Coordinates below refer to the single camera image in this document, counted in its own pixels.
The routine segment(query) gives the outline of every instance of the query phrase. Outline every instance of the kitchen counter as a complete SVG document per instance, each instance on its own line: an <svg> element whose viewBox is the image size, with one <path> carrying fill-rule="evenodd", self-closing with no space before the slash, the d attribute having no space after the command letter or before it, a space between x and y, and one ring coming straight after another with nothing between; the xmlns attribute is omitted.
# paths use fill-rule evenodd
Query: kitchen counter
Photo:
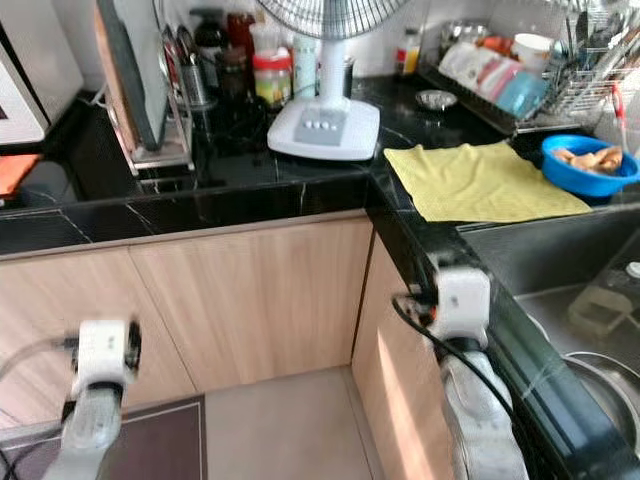
<svg viewBox="0 0 640 480"><path fill-rule="evenodd" d="M419 79L356 80L354 98L381 109L375 157L331 163L274 155L264 133L270 120L257 111L251 135L198 134L196 172L170 169L136 180L130 174L105 112L77 103L41 146L43 161L16 198L0 209L0 254L28 255L57 247L148 237L250 222L366 208L407 283L416 261L444 254L486 267L460 235L461 223L427 223L382 154L383 148L487 144L503 137L455 106L445 113L420 110ZM208 120L224 129L224 112ZM512 140L521 156L539 164L544 135ZM640 189L628 188L596 210L640 205ZM494 281L490 355L515 394L516 410L535 433L540 471L585 478L636 478L640 462L602 410L566 373L524 395L557 353L509 292Z"/></svg>

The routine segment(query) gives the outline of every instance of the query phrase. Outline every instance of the fan base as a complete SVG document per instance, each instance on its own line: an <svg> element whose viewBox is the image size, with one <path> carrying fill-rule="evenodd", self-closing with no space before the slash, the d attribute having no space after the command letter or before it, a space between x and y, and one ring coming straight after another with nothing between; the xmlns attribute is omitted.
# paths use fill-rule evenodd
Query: fan base
<svg viewBox="0 0 640 480"><path fill-rule="evenodd" d="M289 102L267 134L276 152L327 161L364 161L374 153L380 112L356 100L345 108L326 109L318 99Z"/></svg>

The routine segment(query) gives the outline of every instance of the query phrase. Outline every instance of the fan grille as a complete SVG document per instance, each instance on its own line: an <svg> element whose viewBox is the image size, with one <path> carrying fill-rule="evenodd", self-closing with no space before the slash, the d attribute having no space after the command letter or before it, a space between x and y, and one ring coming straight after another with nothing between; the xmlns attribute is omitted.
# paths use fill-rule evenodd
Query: fan grille
<svg viewBox="0 0 640 480"><path fill-rule="evenodd" d="M258 0L280 23L314 38L343 40L373 30L408 0Z"/></svg>

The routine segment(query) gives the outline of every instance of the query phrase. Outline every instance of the microwave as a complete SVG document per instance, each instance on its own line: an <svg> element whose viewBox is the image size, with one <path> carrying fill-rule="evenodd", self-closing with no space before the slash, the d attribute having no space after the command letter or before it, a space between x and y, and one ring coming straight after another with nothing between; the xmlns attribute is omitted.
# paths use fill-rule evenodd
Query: microwave
<svg viewBox="0 0 640 480"><path fill-rule="evenodd" d="M51 1L36 3L0 0L0 145L44 140L83 84Z"/></svg>

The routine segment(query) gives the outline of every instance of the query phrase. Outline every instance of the wooden cabinet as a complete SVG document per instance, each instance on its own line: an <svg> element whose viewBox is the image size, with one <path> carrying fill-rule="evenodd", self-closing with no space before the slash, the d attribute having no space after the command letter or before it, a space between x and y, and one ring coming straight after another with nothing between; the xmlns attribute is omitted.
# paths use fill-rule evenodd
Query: wooden cabinet
<svg viewBox="0 0 640 480"><path fill-rule="evenodd" d="M385 473L452 479L440 370L431 347L391 306L406 287L377 237L370 262L352 369Z"/></svg>
<svg viewBox="0 0 640 480"><path fill-rule="evenodd" d="M208 391L349 364L371 230L345 219L130 252Z"/></svg>
<svg viewBox="0 0 640 480"><path fill-rule="evenodd" d="M35 341L76 330L85 319L131 314L138 316L142 327L142 361L125 404L194 393L126 247L0 262L3 358ZM41 354L21 363L0 383L3 425L59 418L71 379L67 354Z"/></svg>

